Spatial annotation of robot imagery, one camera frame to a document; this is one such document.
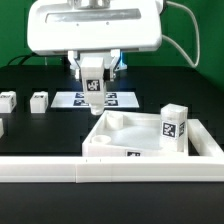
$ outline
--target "white object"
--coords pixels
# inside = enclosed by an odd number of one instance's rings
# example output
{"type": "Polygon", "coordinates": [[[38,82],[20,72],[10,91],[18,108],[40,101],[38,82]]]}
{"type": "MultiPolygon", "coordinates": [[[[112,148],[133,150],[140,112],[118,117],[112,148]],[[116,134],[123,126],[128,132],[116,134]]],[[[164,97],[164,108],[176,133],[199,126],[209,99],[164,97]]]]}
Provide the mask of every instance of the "white object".
{"type": "Polygon", "coordinates": [[[31,113],[45,113],[48,106],[48,93],[35,92],[30,99],[31,113]]]}
{"type": "Polygon", "coordinates": [[[104,109],[104,81],[113,81],[118,68],[126,67],[119,65],[121,51],[155,51],[161,45],[159,14],[162,9],[162,0],[129,0],[128,3],[126,0],[39,0],[29,13],[28,45],[41,55],[68,54],[75,78],[82,77],[84,81],[86,103],[94,115],[99,115],[104,109]],[[91,74],[91,59],[86,63],[81,56],[77,62],[79,54],[88,52],[103,52],[105,59],[106,53],[110,53],[110,63],[105,60],[103,64],[103,69],[109,70],[107,80],[104,72],[102,77],[95,77],[95,72],[91,74]],[[96,80],[86,84],[86,77],[96,80]],[[100,90],[90,93],[88,86],[95,88],[96,84],[100,90]]]}
{"type": "Polygon", "coordinates": [[[107,145],[111,142],[111,137],[107,135],[96,135],[92,138],[93,144],[107,145]]]}
{"type": "Polygon", "coordinates": [[[123,128],[124,115],[122,113],[109,112],[106,115],[106,128],[118,131],[123,128]]]}
{"type": "Polygon", "coordinates": [[[3,121],[2,119],[0,119],[0,138],[2,137],[3,134],[4,134],[3,121]]]}
{"type": "Polygon", "coordinates": [[[28,45],[41,55],[154,51],[162,40],[161,8],[160,0],[113,0],[109,8],[92,10],[76,8],[74,0],[38,0],[29,13],[28,45]]]}
{"type": "Polygon", "coordinates": [[[103,58],[84,58],[81,73],[85,103],[90,104],[92,114],[102,114],[106,98],[103,58]]]}
{"type": "Polygon", "coordinates": [[[192,68],[196,68],[200,61],[200,33],[199,33],[198,23],[195,18],[195,15],[189,8],[187,8],[184,5],[178,4],[176,2],[171,2],[171,1],[166,1],[166,3],[169,6],[173,6],[175,8],[184,10],[186,13],[188,13],[188,15],[192,19],[192,22],[193,22],[194,28],[195,28],[196,45],[197,45],[197,58],[196,58],[195,62],[192,61],[192,59],[187,55],[187,53],[184,51],[184,49],[177,42],[175,42],[170,37],[167,37],[165,35],[162,35],[162,38],[163,38],[163,40],[172,44],[183,55],[183,57],[186,59],[186,61],[192,68]]]}
{"type": "Polygon", "coordinates": [[[200,156],[1,156],[0,182],[224,181],[224,153],[200,121],[188,120],[188,136],[200,156]]]}
{"type": "Polygon", "coordinates": [[[184,135],[184,150],[177,152],[161,148],[160,115],[118,111],[105,111],[82,146],[83,156],[87,157],[126,157],[126,156],[188,156],[187,133],[184,135]],[[111,141],[95,145],[95,136],[109,136],[111,141]]]}
{"type": "Polygon", "coordinates": [[[0,113],[11,113],[17,104],[16,93],[13,91],[0,94],[0,113]]]}
{"type": "Polygon", "coordinates": [[[168,104],[161,109],[160,146],[169,150],[184,151],[184,134],[188,108],[168,104]]]}

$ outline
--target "white container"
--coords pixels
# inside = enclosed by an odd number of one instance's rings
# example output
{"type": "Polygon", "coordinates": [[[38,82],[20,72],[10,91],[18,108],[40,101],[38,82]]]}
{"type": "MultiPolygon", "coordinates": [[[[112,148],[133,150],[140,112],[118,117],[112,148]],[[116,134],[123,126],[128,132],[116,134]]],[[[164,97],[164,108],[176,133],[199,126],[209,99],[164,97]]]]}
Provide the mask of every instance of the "white container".
{"type": "Polygon", "coordinates": [[[184,151],[187,113],[187,107],[174,104],[168,104],[161,109],[161,148],[176,152],[184,151]]]}
{"type": "Polygon", "coordinates": [[[187,132],[183,152],[162,149],[159,143],[160,115],[105,111],[83,142],[82,153],[87,157],[188,156],[187,132]],[[98,136],[110,141],[99,144],[95,142],[98,136]]]}

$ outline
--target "white cable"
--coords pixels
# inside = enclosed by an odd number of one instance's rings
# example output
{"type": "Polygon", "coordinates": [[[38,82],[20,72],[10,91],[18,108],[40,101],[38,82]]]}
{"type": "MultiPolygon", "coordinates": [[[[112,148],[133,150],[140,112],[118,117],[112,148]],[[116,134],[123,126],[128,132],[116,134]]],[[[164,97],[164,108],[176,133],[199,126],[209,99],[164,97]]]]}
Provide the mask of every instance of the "white cable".
{"type": "Polygon", "coordinates": [[[187,12],[190,15],[190,17],[193,21],[194,27],[195,27],[195,32],[196,32],[196,44],[197,44],[196,61],[193,62],[191,60],[191,58],[187,55],[187,53],[183,50],[183,48],[181,48],[180,45],[177,44],[174,40],[172,40],[171,38],[169,38],[165,35],[162,35],[162,37],[163,37],[164,40],[166,40],[167,42],[172,44],[183,55],[183,57],[187,60],[187,62],[190,64],[191,67],[196,68],[198,66],[199,60],[200,60],[200,36],[199,36],[198,23],[197,23],[197,20],[194,16],[194,13],[189,8],[187,8],[186,6],[175,3],[175,2],[167,1],[167,5],[183,9],[185,12],[187,12]]]}

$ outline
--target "black and white pattern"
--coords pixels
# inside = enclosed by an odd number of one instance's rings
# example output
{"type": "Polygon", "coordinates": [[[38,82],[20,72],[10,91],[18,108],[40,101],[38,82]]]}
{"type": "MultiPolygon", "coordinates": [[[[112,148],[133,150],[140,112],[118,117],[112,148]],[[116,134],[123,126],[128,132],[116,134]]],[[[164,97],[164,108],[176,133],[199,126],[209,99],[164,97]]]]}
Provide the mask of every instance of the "black and white pattern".
{"type": "Polygon", "coordinates": [[[180,125],[180,128],[179,128],[179,137],[184,134],[184,129],[185,129],[185,122],[183,122],[180,125]]]}
{"type": "Polygon", "coordinates": [[[83,99],[84,98],[84,93],[76,93],[75,94],[75,98],[77,98],[77,99],[83,99]]]}
{"type": "Polygon", "coordinates": [[[175,138],[176,137],[176,125],[164,122],[163,128],[162,128],[162,134],[163,134],[163,136],[175,138]]]}
{"type": "Polygon", "coordinates": [[[106,100],[104,106],[110,106],[110,107],[118,106],[118,101],[117,100],[106,100]]]}
{"type": "Polygon", "coordinates": [[[39,99],[39,98],[44,98],[44,96],[43,95],[35,95],[34,98],[38,98],[39,99]]]}
{"type": "Polygon", "coordinates": [[[9,98],[11,97],[10,95],[0,95],[0,98],[9,98]]]}
{"type": "Polygon", "coordinates": [[[100,91],[100,80],[86,80],[86,85],[89,92],[100,91]]]}
{"type": "Polygon", "coordinates": [[[117,93],[107,93],[106,98],[107,99],[116,99],[117,98],[117,93]]]}
{"type": "Polygon", "coordinates": [[[140,157],[141,153],[140,152],[127,152],[127,156],[130,156],[130,157],[140,157]]]}
{"type": "Polygon", "coordinates": [[[84,100],[75,100],[73,106],[89,106],[88,103],[85,103],[84,100]]]}

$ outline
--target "white tray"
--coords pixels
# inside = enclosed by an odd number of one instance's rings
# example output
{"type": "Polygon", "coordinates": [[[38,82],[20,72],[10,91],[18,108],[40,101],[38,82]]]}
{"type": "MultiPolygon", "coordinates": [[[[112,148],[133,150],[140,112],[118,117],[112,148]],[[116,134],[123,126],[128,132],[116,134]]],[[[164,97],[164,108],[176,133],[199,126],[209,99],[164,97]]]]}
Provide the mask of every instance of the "white tray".
{"type": "Polygon", "coordinates": [[[83,142],[83,156],[188,156],[188,133],[184,135],[184,151],[160,148],[160,115],[129,112],[105,111],[83,142]],[[122,128],[114,130],[108,127],[107,115],[120,118],[122,128]],[[92,142],[96,137],[111,139],[109,144],[92,142]]]}

